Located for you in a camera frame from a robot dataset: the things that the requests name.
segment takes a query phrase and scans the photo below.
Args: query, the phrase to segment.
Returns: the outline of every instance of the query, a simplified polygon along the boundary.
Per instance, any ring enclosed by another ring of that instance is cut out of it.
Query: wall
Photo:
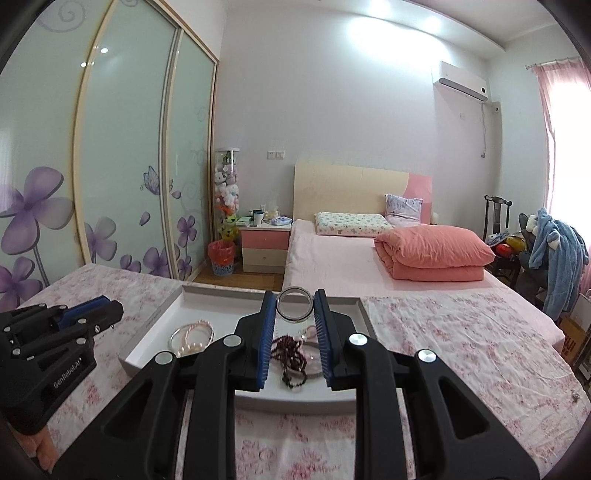
[[[578,55],[564,31],[552,25],[509,42],[489,63],[492,99],[501,102],[502,152],[497,194],[513,201],[517,216],[539,209],[547,189],[547,140],[535,74],[526,65]]]
[[[324,160],[432,175],[441,222],[480,232],[494,154],[480,157],[480,104],[434,89],[436,60],[486,77],[475,56],[381,20],[302,6],[231,10],[215,143],[241,148],[242,211],[276,200],[290,215],[294,164]],[[487,123],[492,146],[488,112]],[[285,160],[267,160],[268,150]]]
[[[219,58],[226,26],[222,0],[167,0],[167,3]]]

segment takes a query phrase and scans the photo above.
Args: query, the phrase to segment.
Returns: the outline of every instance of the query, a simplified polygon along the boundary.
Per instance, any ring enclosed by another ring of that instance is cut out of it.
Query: folded pink comforter
[[[396,259],[392,247],[375,240],[375,249],[388,273],[395,280],[414,281],[480,281],[484,280],[484,267],[415,268],[407,267]]]
[[[444,225],[418,225],[379,234],[377,253],[396,280],[480,281],[484,265],[494,259],[470,230]]]

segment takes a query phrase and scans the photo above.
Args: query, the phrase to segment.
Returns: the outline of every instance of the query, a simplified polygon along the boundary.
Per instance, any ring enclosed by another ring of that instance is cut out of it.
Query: wardrobe
[[[0,74],[0,310],[85,263],[192,279],[217,59],[165,2],[55,0]]]

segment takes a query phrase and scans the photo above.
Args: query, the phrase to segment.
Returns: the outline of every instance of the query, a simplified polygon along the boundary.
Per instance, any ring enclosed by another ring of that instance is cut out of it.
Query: air conditioner
[[[485,80],[468,70],[454,67],[444,61],[440,61],[433,68],[433,83],[453,88],[481,102],[488,101],[488,87]]]

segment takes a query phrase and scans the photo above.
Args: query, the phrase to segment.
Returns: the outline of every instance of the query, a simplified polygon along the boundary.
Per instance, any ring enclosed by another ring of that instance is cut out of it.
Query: orange plastic bag
[[[207,246],[207,254],[212,262],[226,266],[234,263],[236,245],[230,240],[217,240]]]

